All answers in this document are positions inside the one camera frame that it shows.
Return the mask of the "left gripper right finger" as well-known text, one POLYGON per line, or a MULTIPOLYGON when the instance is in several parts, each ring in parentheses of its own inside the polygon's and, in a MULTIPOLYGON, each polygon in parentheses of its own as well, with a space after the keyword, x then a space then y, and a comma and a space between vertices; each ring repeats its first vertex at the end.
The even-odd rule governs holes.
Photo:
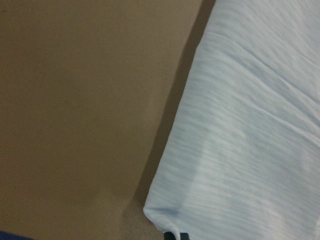
POLYGON ((186 232, 180 233, 180 240, 189 240, 189 234, 186 232))

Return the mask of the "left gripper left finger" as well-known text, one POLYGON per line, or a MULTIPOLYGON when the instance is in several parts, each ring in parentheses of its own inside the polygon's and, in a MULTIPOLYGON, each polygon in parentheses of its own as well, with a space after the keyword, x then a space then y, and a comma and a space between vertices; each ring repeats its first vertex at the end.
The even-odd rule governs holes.
POLYGON ((176 237, 172 232, 165 232, 163 234, 163 239, 164 240, 176 240, 176 237))

